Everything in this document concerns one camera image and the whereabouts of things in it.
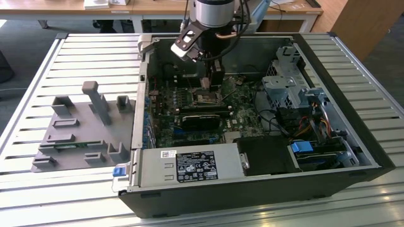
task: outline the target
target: white box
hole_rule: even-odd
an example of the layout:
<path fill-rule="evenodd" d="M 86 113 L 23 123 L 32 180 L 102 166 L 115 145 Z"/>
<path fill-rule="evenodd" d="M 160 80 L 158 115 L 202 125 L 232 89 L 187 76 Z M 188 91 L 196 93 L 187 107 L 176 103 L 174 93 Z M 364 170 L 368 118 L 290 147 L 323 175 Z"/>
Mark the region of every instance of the white box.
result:
<path fill-rule="evenodd" d="M 110 8 L 108 0 L 84 0 L 84 9 Z"/>
<path fill-rule="evenodd" d="M 123 5 L 126 6 L 128 4 L 130 0 L 110 0 L 111 5 Z"/>

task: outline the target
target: metal slotted surface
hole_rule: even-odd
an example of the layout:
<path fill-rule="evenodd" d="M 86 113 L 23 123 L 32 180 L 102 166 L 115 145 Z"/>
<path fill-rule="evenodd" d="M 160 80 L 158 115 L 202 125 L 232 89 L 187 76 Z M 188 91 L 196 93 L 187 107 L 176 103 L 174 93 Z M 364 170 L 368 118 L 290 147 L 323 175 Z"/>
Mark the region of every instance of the metal slotted surface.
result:
<path fill-rule="evenodd" d="M 56 40 L 18 107 L 0 142 L 0 226 L 75 227 L 258 227 L 398 226 L 404 219 L 404 120 L 374 79 L 328 35 L 304 35 L 367 126 L 390 154 L 396 170 L 354 185 L 331 198 L 234 210 L 140 219 L 111 190 L 112 167 L 31 173 L 55 95 L 74 102 L 82 82 L 96 80 L 107 100 L 136 98 L 139 81 L 138 35 L 70 35 Z M 316 85 L 314 74 L 307 69 Z"/>

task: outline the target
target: copper pipe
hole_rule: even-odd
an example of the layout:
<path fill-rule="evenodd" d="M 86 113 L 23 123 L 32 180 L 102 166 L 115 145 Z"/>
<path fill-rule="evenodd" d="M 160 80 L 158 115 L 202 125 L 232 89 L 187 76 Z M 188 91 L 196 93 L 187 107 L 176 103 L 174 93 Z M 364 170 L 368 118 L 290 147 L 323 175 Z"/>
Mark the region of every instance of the copper pipe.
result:
<path fill-rule="evenodd" d="M 232 34 L 230 34 L 230 35 L 222 35 L 222 34 L 216 33 L 218 39 L 231 39 L 231 38 L 235 38 L 236 36 L 238 36 L 236 32 L 232 32 Z"/>

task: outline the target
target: desk leg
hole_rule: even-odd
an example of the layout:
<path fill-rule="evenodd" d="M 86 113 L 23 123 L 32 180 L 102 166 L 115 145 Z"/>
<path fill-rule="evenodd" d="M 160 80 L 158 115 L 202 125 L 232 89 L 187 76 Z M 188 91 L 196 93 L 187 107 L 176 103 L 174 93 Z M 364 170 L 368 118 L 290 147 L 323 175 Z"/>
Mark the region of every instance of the desk leg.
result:
<path fill-rule="evenodd" d="M 299 32 L 311 32 L 311 29 L 314 28 L 318 15 L 306 15 L 306 20 L 303 21 L 302 28 Z"/>
<path fill-rule="evenodd" d="M 47 29 L 50 26 L 48 26 L 48 21 L 47 20 L 39 20 L 39 24 L 40 26 Z"/>
<path fill-rule="evenodd" d="M 142 25 L 143 16 L 135 15 L 131 18 L 132 18 L 135 33 L 143 33 L 143 25 Z"/>

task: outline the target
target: white sticker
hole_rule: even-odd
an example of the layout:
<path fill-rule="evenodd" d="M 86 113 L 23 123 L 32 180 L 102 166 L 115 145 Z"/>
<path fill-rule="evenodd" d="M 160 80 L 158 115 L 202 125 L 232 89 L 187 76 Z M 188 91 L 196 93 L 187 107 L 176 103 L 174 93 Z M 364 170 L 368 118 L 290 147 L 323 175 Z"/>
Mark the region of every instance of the white sticker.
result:
<path fill-rule="evenodd" d="M 176 153 L 178 153 L 176 150 L 163 150 L 162 151 L 162 158 L 176 157 Z"/>
<path fill-rule="evenodd" d="M 70 149 L 70 148 L 78 148 L 76 145 L 67 145 L 67 146 L 56 146 L 56 149 Z"/>
<path fill-rule="evenodd" d="M 130 11 L 111 11 L 111 13 L 130 13 Z"/>

